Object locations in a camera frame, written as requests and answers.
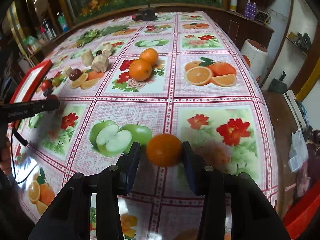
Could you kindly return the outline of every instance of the pink checkered tablecloth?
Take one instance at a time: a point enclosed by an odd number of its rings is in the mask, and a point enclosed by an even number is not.
[[[127,25],[127,30],[96,38],[81,49],[74,46],[86,31],[114,25]],[[266,103],[240,52],[208,15],[202,11],[162,13],[154,22],[123,17],[78,30],[48,57],[54,65],[47,78],[66,65],[86,69],[81,53],[91,49],[95,54],[107,44],[114,47],[110,70],[86,90],[71,89],[72,81],[63,80],[54,91],[61,107],[21,122],[19,132],[29,141],[27,147],[13,141],[17,181],[36,166],[19,185],[21,206],[34,222],[73,174],[96,174],[116,163],[121,153],[106,157],[89,140],[92,127],[103,120],[112,120],[119,127],[138,122],[153,135],[172,133],[189,141],[208,164],[231,174],[250,174],[275,206],[277,158]],[[128,67],[147,48],[159,53],[159,61],[150,79],[136,82]],[[198,74],[186,66],[195,61],[203,66],[198,67]],[[211,68],[216,61],[233,68],[223,68],[221,74]],[[207,73],[207,68],[213,72],[209,84],[190,83],[201,71]],[[221,75],[228,76],[224,80],[219,79]],[[234,83],[228,83],[235,77]],[[32,99],[41,98],[42,92]],[[30,189],[35,181],[39,196]],[[143,155],[132,192],[118,202],[125,239],[174,239],[199,227],[204,198],[192,194],[182,164],[161,168]],[[230,198],[227,202],[229,234]],[[90,236],[96,239],[95,195],[91,205]]]

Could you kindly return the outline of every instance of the printed orange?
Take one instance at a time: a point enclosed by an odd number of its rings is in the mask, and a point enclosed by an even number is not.
[[[49,186],[48,183],[44,183],[40,185],[40,199],[43,204],[46,204],[47,206],[50,205],[52,200],[54,199],[54,191],[51,186]]]
[[[213,77],[213,73],[210,68],[207,67],[194,67],[188,70],[185,74],[187,82],[195,86],[204,86],[210,83],[210,78]]]
[[[153,48],[149,48],[144,50],[141,54],[139,58],[143,58],[146,61],[148,61],[151,66],[155,65],[159,59],[159,55],[158,52],[153,49]]]
[[[220,87],[232,87],[236,84],[236,75],[228,74],[224,76],[217,76],[211,78],[210,81]]]
[[[194,68],[194,67],[198,67],[201,62],[202,62],[202,61],[200,61],[200,60],[191,61],[191,62],[187,63],[187,64],[184,66],[184,70],[185,70],[185,71],[188,71],[189,69],[192,69],[192,68]]]
[[[224,76],[224,75],[228,75],[228,74],[236,75],[237,74],[235,68],[227,62],[218,61],[216,63],[213,63],[212,65],[209,65],[208,68],[210,68],[212,70],[214,76]]]
[[[157,134],[147,144],[148,159],[156,166],[170,167],[181,160],[181,141],[169,133]]]
[[[139,58],[134,60],[129,67],[130,76],[136,81],[144,81],[150,77],[152,67],[148,61]]]

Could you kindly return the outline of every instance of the wooden frame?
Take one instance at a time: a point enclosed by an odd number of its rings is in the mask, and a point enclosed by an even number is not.
[[[276,61],[278,60],[278,57],[279,57],[279,55],[280,55],[280,52],[281,52],[281,50],[282,50],[282,48],[283,48],[284,42],[285,42],[285,40],[286,40],[286,38],[287,38],[288,31],[289,31],[289,26],[290,26],[291,18],[292,18],[293,3],[294,3],[294,0],[291,0],[288,22],[287,22],[287,26],[286,26],[285,31],[284,31],[284,35],[283,35],[283,37],[282,37],[282,41],[281,41],[281,43],[280,43],[280,47],[279,47],[279,49],[278,49],[278,52],[277,52],[277,54],[276,54],[275,59],[273,60],[272,64],[270,65],[270,67],[269,67],[269,69],[268,69],[268,72],[267,72],[266,76],[264,77],[263,81],[261,82],[260,88],[261,88],[261,87],[263,86],[263,84],[266,82],[266,80],[267,80],[268,76],[270,75],[273,67],[275,66]]]

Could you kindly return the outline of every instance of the orange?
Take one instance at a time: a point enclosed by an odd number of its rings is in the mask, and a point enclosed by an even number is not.
[[[33,180],[28,187],[28,196],[29,200],[32,204],[36,204],[36,202],[40,198],[40,186],[36,180]]]
[[[88,81],[88,80],[92,80],[92,79],[96,79],[96,78],[102,78],[104,74],[105,74],[105,72],[100,72],[100,73],[98,73],[98,72],[92,70],[92,71],[90,71],[90,72],[88,73],[87,81]]]
[[[89,80],[89,81],[84,81],[80,85],[80,88],[83,89],[83,90],[92,88],[98,81],[99,81],[99,78],[95,78],[95,79],[92,79],[92,80]]]
[[[147,144],[148,159],[156,166],[169,167],[181,159],[182,143],[169,133],[157,134]]]
[[[207,67],[194,67],[189,69],[185,78],[187,82],[195,86],[204,86],[210,83],[210,78],[213,77],[213,73],[210,68]]]
[[[202,61],[200,61],[200,60],[191,61],[191,62],[187,63],[187,64],[184,66],[184,70],[185,70],[185,71],[188,71],[189,69],[192,69],[192,68],[194,68],[194,67],[198,67],[201,62],[202,62]]]
[[[152,67],[148,61],[143,58],[134,60],[129,67],[130,76],[136,81],[144,81],[150,77]]]
[[[236,75],[228,74],[224,76],[217,76],[210,79],[211,83],[220,87],[232,87],[236,84]]]
[[[228,74],[237,74],[235,68],[227,62],[216,62],[208,66],[214,74],[214,76],[224,76]]]
[[[49,206],[52,200],[54,199],[54,191],[48,183],[40,185],[40,199],[43,204]]]
[[[151,66],[155,65],[159,59],[158,52],[155,49],[149,48],[144,50],[139,58],[143,58],[148,61]]]
[[[208,27],[209,24],[207,24],[207,23],[197,23],[196,26],[197,27]]]
[[[192,25],[192,24],[184,24],[184,25],[182,25],[182,27],[187,29],[187,30],[192,30],[192,29],[196,28],[196,26]]]

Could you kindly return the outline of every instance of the printed orange slice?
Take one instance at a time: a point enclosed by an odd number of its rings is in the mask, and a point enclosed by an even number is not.
[[[39,200],[36,202],[36,207],[37,207],[37,210],[40,213],[40,215],[42,215],[45,212],[45,210],[48,208],[48,206],[46,204],[43,204]]]
[[[195,86],[204,86],[210,83],[213,73],[207,67],[194,67],[188,70],[185,74],[187,82]]]
[[[187,63],[187,64],[184,66],[184,70],[185,70],[185,71],[188,71],[189,69],[192,69],[192,68],[194,68],[194,67],[198,67],[201,62],[202,62],[202,61],[200,61],[200,60],[191,61],[191,62]]]
[[[212,77],[210,81],[219,87],[232,87],[236,84],[237,79],[235,74],[228,74],[224,76]]]
[[[36,204],[40,198],[40,185],[36,180],[31,181],[28,187],[28,197],[32,204]]]
[[[84,81],[80,87],[81,89],[85,90],[85,89],[89,89],[92,88],[97,82],[98,82],[99,78],[95,78],[95,79],[91,79],[88,81]]]
[[[71,88],[75,89],[80,87],[80,85],[86,81],[88,78],[88,73],[83,73],[78,79],[76,79],[75,81],[72,82],[71,84]]]

